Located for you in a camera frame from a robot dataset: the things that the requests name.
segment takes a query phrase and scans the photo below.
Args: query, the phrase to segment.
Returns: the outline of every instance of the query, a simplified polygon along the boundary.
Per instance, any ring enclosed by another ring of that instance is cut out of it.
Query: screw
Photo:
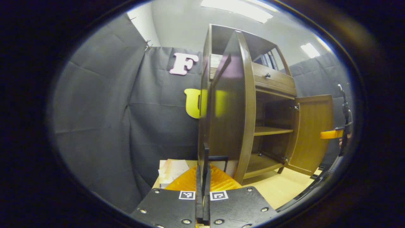
[[[184,223],[184,224],[190,224],[191,223],[191,221],[188,220],[188,219],[183,219],[181,222]]]
[[[224,223],[224,221],[222,219],[217,219],[217,220],[215,220],[214,223],[217,225],[220,225],[220,224]]]

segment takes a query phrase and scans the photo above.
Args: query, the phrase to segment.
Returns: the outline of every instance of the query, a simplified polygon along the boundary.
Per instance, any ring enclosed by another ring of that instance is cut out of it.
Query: ceiling
[[[151,3],[161,46],[202,52],[208,24],[217,24],[253,33],[277,44],[288,65],[309,59],[300,48],[306,43],[312,43],[320,54],[327,52],[316,36],[289,14],[267,10],[273,17],[262,24],[236,13],[201,7],[201,1],[155,0]]]

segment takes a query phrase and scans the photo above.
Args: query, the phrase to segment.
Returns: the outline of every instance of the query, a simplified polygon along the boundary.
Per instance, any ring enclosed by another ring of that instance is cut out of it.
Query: black metal bracket
[[[210,194],[210,227],[255,226],[277,214],[255,187]]]
[[[202,179],[199,179],[196,175],[197,187],[199,187],[198,183],[201,183],[201,188],[197,188],[197,195],[202,196],[202,199],[198,198],[198,200],[204,201],[202,204],[197,201],[198,207],[197,209],[197,222],[204,225],[209,225],[209,189],[210,189],[210,182],[211,182],[211,168],[208,164],[209,161],[209,147],[207,143],[204,143],[204,164],[202,170]]]
[[[343,110],[343,114],[345,116],[345,126],[344,126],[344,129],[343,129],[342,145],[340,146],[340,153],[338,155],[338,157],[341,157],[341,156],[343,156],[344,150],[345,150],[346,145],[347,145],[347,135],[351,132],[350,131],[350,127],[351,127],[350,125],[352,124],[353,119],[351,119],[351,122],[349,122],[349,114],[351,113],[349,103],[346,100],[346,94],[345,94],[345,91],[342,89],[342,86],[340,84],[338,84],[338,87],[339,87],[340,92],[342,93],[342,96],[343,96],[342,110]]]
[[[153,188],[131,214],[153,227],[194,228],[196,192]]]
[[[196,169],[196,220],[197,223],[203,223],[203,215],[204,215],[204,195],[202,194],[202,187],[201,187],[201,169],[200,166],[197,166]]]
[[[226,166],[228,165],[228,156],[208,156],[208,161],[224,161],[225,167],[224,172],[226,172]]]
[[[312,176],[310,177],[311,179],[315,180],[318,177],[318,175],[316,174],[312,174]]]

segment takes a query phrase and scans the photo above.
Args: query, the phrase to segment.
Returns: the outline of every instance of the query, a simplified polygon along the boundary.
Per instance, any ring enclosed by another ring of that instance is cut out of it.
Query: orange foam pad
[[[224,171],[210,164],[211,181],[210,191],[223,191],[238,189],[242,186]],[[187,170],[177,177],[165,189],[174,191],[196,191],[196,170],[197,166]]]

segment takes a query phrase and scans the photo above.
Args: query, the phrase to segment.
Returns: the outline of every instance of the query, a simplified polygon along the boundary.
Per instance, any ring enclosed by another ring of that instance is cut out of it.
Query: cabinet door
[[[212,43],[212,28],[209,26],[207,36],[205,38],[204,53],[202,56],[203,72],[201,77],[201,94],[199,98],[200,118],[198,119],[198,164],[200,165],[200,173],[204,173],[204,164],[208,162],[208,156],[205,155],[204,143],[208,143],[209,138],[209,118],[207,113],[210,113],[211,94],[210,94],[210,55]]]
[[[320,139],[320,132],[333,127],[331,95],[295,99],[294,131],[287,148],[287,168],[312,175],[324,158],[329,140]]]
[[[249,162],[256,119],[252,63],[241,32],[230,37],[210,86],[209,155],[228,156],[226,173],[241,182]]]

